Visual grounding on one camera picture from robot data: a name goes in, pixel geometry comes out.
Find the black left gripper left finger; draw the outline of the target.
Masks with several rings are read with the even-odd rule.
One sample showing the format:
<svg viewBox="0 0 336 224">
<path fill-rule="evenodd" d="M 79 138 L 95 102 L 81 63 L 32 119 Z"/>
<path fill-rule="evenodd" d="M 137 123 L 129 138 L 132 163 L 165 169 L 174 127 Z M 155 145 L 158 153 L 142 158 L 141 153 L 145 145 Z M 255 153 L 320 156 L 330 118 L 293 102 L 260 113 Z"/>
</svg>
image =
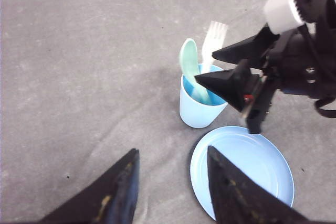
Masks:
<svg viewBox="0 0 336 224">
<path fill-rule="evenodd" d="M 139 173 L 140 153 L 133 148 L 39 223 L 133 223 Z"/>
</svg>

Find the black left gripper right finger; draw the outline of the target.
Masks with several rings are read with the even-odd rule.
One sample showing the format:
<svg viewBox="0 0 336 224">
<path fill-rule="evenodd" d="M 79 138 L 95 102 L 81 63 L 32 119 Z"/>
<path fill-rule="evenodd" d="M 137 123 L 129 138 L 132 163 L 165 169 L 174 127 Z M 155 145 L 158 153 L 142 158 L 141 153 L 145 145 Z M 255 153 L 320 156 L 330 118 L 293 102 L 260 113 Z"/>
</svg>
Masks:
<svg viewBox="0 0 336 224">
<path fill-rule="evenodd" d="M 215 147 L 207 149 L 208 184 L 217 223 L 309 223 L 253 182 Z"/>
</svg>

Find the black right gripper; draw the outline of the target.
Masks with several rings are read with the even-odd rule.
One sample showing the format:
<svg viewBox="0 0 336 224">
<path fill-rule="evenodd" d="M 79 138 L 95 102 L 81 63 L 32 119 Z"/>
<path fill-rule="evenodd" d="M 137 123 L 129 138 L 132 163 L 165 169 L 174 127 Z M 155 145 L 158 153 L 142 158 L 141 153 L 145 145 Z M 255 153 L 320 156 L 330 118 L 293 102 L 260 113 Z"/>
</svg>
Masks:
<svg viewBox="0 0 336 224">
<path fill-rule="evenodd" d="M 326 108 L 335 101 L 335 0 L 296 3 L 304 25 L 278 35 L 264 26 L 258 34 L 212 52 L 214 59 L 236 68 L 195 76 L 239 112 L 252 100 L 245 114 L 252 134 L 261 132 L 276 90 L 310 97 L 321 116 L 335 118 L 335 110 Z M 262 69 L 261 82 L 250 68 Z"/>
</svg>

